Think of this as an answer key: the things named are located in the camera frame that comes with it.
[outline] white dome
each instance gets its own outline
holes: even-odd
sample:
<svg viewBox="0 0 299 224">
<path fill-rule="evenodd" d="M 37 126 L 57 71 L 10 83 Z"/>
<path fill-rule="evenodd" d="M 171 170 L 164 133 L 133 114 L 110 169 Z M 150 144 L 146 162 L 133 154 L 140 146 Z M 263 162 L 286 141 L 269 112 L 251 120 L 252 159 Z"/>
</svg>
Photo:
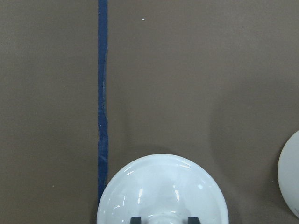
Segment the white dome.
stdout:
<svg viewBox="0 0 299 224">
<path fill-rule="evenodd" d="M 278 183 L 285 202 L 299 218 L 299 131 L 287 141 L 280 154 Z"/>
<path fill-rule="evenodd" d="M 214 179 L 180 156 L 155 154 L 122 168 L 107 185 L 97 224 L 183 224 L 198 217 L 201 224 L 228 224 L 224 197 Z"/>
</svg>

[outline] white round object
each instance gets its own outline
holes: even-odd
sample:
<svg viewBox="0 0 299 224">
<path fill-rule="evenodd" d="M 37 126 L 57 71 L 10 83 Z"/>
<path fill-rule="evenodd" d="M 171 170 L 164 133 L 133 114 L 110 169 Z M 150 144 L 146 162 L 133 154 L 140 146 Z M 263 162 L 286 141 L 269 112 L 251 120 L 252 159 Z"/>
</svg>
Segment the white round object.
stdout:
<svg viewBox="0 0 299 224">
<path fill-rule="evenodd" d="M 278 183 L 285 202 L 299 218 L 299 131 L 287 141 L 280 154 Z"/>
<path fill-rule="evenodd" d="M 97 224 L 228 224 L 228 210 L 218 185 L 200 166 L 180 156 L 155 154 L 122 168 L 107 185 Z"/>
</svg>

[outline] blue tape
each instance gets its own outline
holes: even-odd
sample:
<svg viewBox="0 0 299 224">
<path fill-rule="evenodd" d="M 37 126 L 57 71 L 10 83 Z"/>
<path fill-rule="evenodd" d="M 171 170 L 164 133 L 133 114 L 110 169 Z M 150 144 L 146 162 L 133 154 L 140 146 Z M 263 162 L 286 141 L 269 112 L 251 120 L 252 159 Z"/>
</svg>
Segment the blue tape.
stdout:
<svg viewBox="0 0 299 224">
<path fill-rule="evenodd" d="M 107 0 L 99 0 L 98 15 L 98 199 L 103 194 L 106 186 L 108 172 L 108 133 L 106 116 L 106 60 L 107 60 Z"/>
</svg>

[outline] gray floor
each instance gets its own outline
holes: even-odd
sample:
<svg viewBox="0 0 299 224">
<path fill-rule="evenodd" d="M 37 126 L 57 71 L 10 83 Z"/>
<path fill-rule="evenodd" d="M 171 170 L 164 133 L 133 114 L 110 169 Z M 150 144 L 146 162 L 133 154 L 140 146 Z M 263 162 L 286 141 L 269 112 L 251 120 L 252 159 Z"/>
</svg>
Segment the gray floor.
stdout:
<svg viewBox="0 0 299 224">
<path fill-rule="evenodd" d="M 0 223 L 95 223 L 97 4 L 0 2 Z M 110 0 L 108 179 L 177 154 L 214 177 L 231 224 L 299 223 L 277 181 L 299 129 L 298 11 Z"/>
</svg>

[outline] blue tape line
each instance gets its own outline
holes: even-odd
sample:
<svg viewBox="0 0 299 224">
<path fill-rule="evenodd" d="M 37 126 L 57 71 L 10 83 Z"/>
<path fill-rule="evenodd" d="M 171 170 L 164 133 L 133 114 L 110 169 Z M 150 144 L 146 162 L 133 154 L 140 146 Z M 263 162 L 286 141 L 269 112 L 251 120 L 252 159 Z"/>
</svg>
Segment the blue tape line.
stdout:
<svg viewBox="0 0 299 224">
<path fill-rule="evenodd" d="M 98 108 L 98 199 L 106 186 L 108 171 L 108 133 L 106 116 L 106 59 L 107 59 L 107 0 L 99 0 L 98 15 L 98 82 L 99 82 L 99 108 Z"/>
</svg>

